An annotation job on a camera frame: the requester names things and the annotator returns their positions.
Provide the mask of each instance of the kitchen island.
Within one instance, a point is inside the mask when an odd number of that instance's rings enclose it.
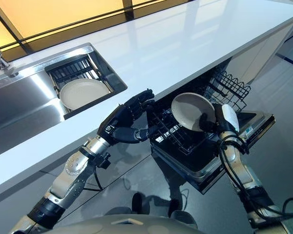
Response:
[[[292,28],[291,4],[197,0],[14,61],[18,67],[90,42],[128,88],[1,154],[0,194],[94,136],[119,103],[146,88],[160,99],[231,57],[228,72],[251,81]]]

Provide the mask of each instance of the white plate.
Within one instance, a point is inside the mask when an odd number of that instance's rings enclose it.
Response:
[[[64,106],[76,110],[109,92],[109,89],[98,80],[76,79],[67,83],[61,89],[60,99]]]
[[[182,126],[196,132],[202,132],[199,120],[203,113],[207,114],[208,121],[216,121],[213,105],[205,97],[195,93],[176,96],[171,103],[171,112]]]

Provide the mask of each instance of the robotic arm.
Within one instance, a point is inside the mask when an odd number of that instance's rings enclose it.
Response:
[[[87,179],[93,173],[97,179],[96,168],[106,169],[110,165],[110,154],[106,153],[109,146],[118,142],[139,143],[147,140],[157,130],[156,126],[142,130],[131,126],[145,110],[152,108],[154,101],[150,99],[153,97],[152,90],[146,90],[119,105],[100,125],[97,136],[67,160],[64,170],[44,197],[10,234],[36,234],[52,229],[82,192]],[[200,128],[218,134],[220,160],[244,205],[251,226],[256,233],[289,233],[282,221],[293,217],[293,213],[285,212],[286,204],[292,198],[285,202],[282,211],[278,210],[251,168],[241,161],[240,153],[248,153],[248,147],[238,136],[236,113],[228,105],[214,104],[214,108],[216,123],[208,122],[207,115],[203,114],[199,121]]]
[[[139,143],[147,140],[156,128],[138,130],[131,128],[131,125],[144,111],[152,108],[152,98],[152,90],[146,90],[119,105],[99,126],[97,136],[69,157],[64,170],[54,180],[44,197],[10,233],[36,234],[52,229],[64,211],[83,191],[87,179],[93,173],[97,179],[96,167],[106,169],[110,165],[110,154],[106,153],[109,146],[118,142]]]
[[[237,134],[237,115],[229,105],[214,104],[216,123],[200,118],[200,127],[219,135],[218,151],[225,171],[247,212],[248,220],[255,233],[287,234],[283,220],[293,217],[293,213],[281,212],[268,196],[253,170],[242,163],[240,153],[249,153],[248,147]]]

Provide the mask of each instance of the window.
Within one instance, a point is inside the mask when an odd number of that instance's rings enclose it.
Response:
[[[188,0],[0,0],[0,50],[11,61]]]

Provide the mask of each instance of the wire rack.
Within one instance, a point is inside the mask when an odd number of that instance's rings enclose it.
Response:
[[[54,90],[58,97],[61,89],[69,82],[75,79],[88,78],[100,80],[101,73],[92,65],[88,56],[83,56],[71,62],[60,65],[50,71]]]
[[[206,97],[211,103],[228,104],[236,113],[246,107],[243,99],[249,94],[251,87],[239,82],[237,78],[228,75],[226,71],[213,72],[207,85],[197,87],[195,92]],[[185,155],[190,155],[205,139],[213,134],[194,132],[182,127],[173,117],[171,109],[151,113],[151,125],[157,125],[159,130],[153,139],[161,143],[169,141],[178,147]]]

